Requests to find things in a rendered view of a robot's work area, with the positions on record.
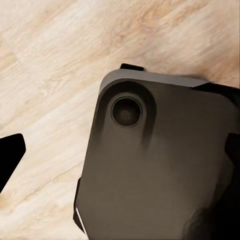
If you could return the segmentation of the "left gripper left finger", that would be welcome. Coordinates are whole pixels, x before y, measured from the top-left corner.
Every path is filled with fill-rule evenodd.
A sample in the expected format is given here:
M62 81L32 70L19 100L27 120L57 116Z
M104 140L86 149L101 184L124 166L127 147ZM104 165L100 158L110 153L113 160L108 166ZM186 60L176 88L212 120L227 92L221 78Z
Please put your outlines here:
M0 193L26 152L21 133L0 138Z

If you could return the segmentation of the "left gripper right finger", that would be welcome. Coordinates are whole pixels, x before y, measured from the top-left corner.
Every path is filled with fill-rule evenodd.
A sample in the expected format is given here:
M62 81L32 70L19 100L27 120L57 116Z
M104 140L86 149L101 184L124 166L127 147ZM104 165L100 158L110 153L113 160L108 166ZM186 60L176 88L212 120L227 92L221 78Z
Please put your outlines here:
M226 138L224 151L240 172L240 135L229 133Z

